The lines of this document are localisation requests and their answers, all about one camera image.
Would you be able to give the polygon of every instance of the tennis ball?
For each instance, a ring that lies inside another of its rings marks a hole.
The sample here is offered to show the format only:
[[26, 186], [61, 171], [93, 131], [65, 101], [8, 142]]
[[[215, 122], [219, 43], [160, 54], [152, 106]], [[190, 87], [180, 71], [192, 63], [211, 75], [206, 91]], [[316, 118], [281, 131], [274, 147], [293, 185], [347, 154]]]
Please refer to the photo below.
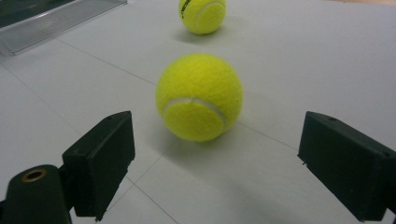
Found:
[[197, 53], [175, 60], [163, 71], [156, 104], [172, 133], [204, 142], [233, 126], [242, 107], [242, 91], [238, 75], [227, 62]]
[[209, 34], [221, 26], [225, 13], [225, 0], [180, 0], [178, 13], [188, 30]]

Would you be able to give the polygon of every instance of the table surface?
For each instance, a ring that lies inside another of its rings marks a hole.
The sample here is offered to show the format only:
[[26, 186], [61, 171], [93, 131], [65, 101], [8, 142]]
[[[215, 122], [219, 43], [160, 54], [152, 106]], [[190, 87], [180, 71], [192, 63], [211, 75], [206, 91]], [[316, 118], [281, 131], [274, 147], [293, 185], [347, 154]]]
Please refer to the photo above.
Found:
[[[102, 223], [359, 223], [298, 146], [314, 111], [396, 149], [396, 7], [228, 0], [221, 28], [200, 36], [177, 6], [132, 0], [20, 55], [0, 53], [0, 198], [12, 176], [60, 166], [93, 125], [131, 110], [136, 159]], [[194, 52], [228, 61], [244, 86], [239, 120], [203, 144], [177, 139], [155, 107], [163, 69]]]

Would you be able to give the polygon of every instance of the fuzzy ball surface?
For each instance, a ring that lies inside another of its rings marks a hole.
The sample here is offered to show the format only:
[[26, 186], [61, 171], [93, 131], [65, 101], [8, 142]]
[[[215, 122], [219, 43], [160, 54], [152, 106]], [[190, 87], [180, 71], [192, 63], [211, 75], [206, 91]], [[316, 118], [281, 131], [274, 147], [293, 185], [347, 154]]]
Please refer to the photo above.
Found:
[[182, 139], [212, 140], [238, 118], [243, 88], [219, 57], [196, 53], [172, 62], [160, 77], [156, 104], [165, 126]]
[[197, 35], [210, 34], [226, 15], [225, 0], [180, 0], [178, 14], [184, 26]]

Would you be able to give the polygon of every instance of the clear container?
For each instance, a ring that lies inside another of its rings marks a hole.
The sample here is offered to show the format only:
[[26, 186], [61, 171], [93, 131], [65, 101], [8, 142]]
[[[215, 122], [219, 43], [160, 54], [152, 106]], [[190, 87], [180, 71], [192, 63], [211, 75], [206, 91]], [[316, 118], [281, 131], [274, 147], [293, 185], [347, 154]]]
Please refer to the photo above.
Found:
[[127, 0], [75, 0], [0, 29], [0, 45], [15, 55]]

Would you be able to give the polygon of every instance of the tennis ball seam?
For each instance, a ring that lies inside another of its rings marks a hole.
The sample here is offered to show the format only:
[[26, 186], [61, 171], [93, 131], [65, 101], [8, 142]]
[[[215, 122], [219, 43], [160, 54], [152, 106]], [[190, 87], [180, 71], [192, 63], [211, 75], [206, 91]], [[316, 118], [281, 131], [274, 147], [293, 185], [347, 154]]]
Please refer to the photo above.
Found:
[[225, 8], [225, 5], [222, 4], [220, 1], [209, 2], [209, 3], [207, 3], [206, 5], [204, 5], [204, 6], [201, 8], [201, 10], [198, 12], [198, 14], [196, 15], [195, 21], [194, 21], [194, 28], [195, 28], [195, 30], [198, 31], [199, 33], [201, 33], [201, 31], [198, 29], [198, 24], [197, 24], [197, 23], [198, 23], [198, 20], [200, 19], [202, 13], [204, 13], [205, 10], [206, 10], [208, 7], [210, 7], [210, 6], [214, 5], [214, 4], [220, 4], [222, 7]]
[[221, 119], [221, 121], [222, 121], [222, 123], [223, 123], [223, 128], [222, 128], [222, 130], [225, 131], [225, 129], [226, 129], [226, 127], [227, 127], [227, 119], [226, 119], [225, 116], [221, 113], [221, 111], [218, 110], [218, 109], [216, 108], [215, 105], [212, 105], [212, 104], [210, 104], [208, 101], [202, 100], [202, 99], [197, 98], [197, 97], [180, 97], [180, 98], [177, 98], [177, 99], [170, 100], [170, 101], [166, 104], [165, 108], [163, 109], [163, 117], [164, 117], [164, 115], [165, 115], [165, 113], [166, 113], [166, 110], [167, 110], [170, 106], [172, 106], [172, 105], [177, 105], [177, 104], [180, 104], [180, 103], [196, 103], [196, 104], [200, 104], [200, 105], [206, 106], [208, 109], [212, 110], [213, 112], [215, 112], [215, 113], [219, 116], [219, 118]]

